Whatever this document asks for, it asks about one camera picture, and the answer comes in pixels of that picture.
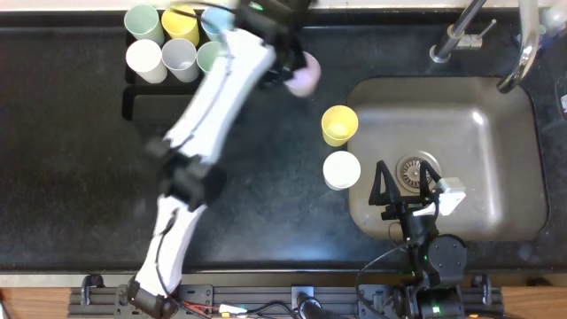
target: faucet handle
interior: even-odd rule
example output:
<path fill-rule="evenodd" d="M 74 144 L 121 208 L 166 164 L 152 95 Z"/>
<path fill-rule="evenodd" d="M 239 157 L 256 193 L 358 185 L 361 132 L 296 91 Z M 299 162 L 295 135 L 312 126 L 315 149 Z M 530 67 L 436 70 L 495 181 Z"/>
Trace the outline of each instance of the faucet handle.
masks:
<path fill-rule="evenodd" d="M 457 50 L 478 50 L 482 47 L 482 37 L 496 24 L 496 19 L 493 19 L 480 35 L 463 35 L 457 46 Z"/>

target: faucet base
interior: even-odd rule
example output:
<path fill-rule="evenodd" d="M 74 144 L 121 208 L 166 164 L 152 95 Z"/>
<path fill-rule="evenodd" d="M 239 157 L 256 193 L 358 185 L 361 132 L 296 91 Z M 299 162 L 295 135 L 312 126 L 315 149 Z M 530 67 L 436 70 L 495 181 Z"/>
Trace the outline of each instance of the faucet base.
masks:
<path fill-rule="evenodd" d="M 449 61 L 449 59 L 451 58 L 451 53 L 449 53 L 449 55 L 446 58 L 440 58 L 438 56 L 435 55 L 435 46 L 433 45 L 431 47 L 431 49 L 429 50 L 429 57 L 433 60 L 433 62 L 435 63 L 446 63 Z"/>

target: sink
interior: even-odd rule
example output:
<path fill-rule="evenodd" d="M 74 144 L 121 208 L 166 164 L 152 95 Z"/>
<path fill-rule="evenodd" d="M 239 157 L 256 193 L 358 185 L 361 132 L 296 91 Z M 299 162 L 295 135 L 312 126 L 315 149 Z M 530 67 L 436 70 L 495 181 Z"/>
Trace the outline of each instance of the sink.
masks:
<path fill-rule="evenodd" d="M 466 240 L 538 234 L 548 205 L 532 103 L 520 88 L 499 93 L 497 82 L 377 78 L 354 88 L 347 104 L 359 128 L 347 147 L 361 163 L 361 178 L 349 190 L 349 206 L 362 231 L 388 238 L 392 223 L 382 221 L 383 206 L 368 204 L 376 163 L 384 160 L 401 195 L 409 196 L 419 192 L 415 172 L 427 159 L 442 177 L 458 177 L 466 187 L 453 213 L 438 218 L 441 233 Z M 401 238 L 398 224 L 391 231 Z"/>

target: white wall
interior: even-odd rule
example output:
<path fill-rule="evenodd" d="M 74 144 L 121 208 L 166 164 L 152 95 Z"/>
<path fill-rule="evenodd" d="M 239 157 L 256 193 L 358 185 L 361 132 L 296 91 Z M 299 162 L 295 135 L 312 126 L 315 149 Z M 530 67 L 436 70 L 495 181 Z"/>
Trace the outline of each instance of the white wall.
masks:
<path fill-rule="evenodd" d="M 559 1 L 537 0 L 540 6 Z M 451 8 L 465 7 L 470 0 L 319 0 L 320 8 Z M 0 0 L 0 11 L 126 10 L 136 4 L 169 6 L 168 0 Z M 517 7 L 517 0 L 488 0 L 485 7 Z"/>

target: plastic cup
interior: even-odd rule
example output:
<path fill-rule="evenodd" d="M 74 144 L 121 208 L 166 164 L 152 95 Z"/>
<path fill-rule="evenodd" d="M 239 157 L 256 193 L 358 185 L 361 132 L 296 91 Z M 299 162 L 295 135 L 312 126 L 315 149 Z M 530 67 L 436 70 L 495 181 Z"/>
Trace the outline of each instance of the plastic cup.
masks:
<path fill-rule="evenodd" d="M 322 115 L 321 126 L 325 142 L 340 146 L 356 133 L 358 117 L 350 107 L 335 105 Z"/>
<path fill-rule="evenodd" d="M 214 61 L 217 57 L 226 54 L 222 43 L 209 42 L 203 44 L 197 52 L 197 64 L 198 67 L 208 74 L 213 69 Z"/>
<path fill-rule="evenodd" d="M 176 10 L 195 14 L 188 5 L 178 5 Z M 195 18 L 187 17 L 167 9 L 161 15 L 161 25 L 172 39 L 187 39 L 198 45 L 198 24 Z"/>
<path fill-rule="evenodd" d="M 161 49 L 152 40 L 138 40 L 126 51 L 126 63 L 149 83 L 163 82 L 167 69 L 161 61 Z"/>
<path fill-rule="evenodd" d="M 226 10 L 208 7 L 203 12 L 201 19 L 206 20 L 213 24 L 216 28 L 201 21 L 201 27 L 205 30 L 206 36 L 209 40 L 215 42 L 222 42 L 221 32 L 231 29 L 234 25 L 234 14 Z"/>
<path fill-rule="evenodd" d="M 293 78 L 284 84 L 287 89 L 296 97 L 307 97 L 317 87 L 321 78 L 321 66 L 319 62 L 309 53 L 303 52 L 307 67 L 293 72 Z"/>
<path fill-rule="evenodd" d="M 323 163 L 322 174 L 327 186 L 334 191 L 340 191 L 358 181 L 361 177 L 361 163 L 349 152 L 334 152 Z"/>
<path fill-rule="evenodd" d="M 161 49 L 161 60 L 181 82 L 192 82 L 198 77 L 197 49 L 187 39 L 167 41 Z"/>
<path fill-rule="evenodd" d="M 158 12 L 151 5 L 140 4 L 128 10 L 124 26 L 138 40 L 152 40 L 159 45 L 164 42 Z"/>

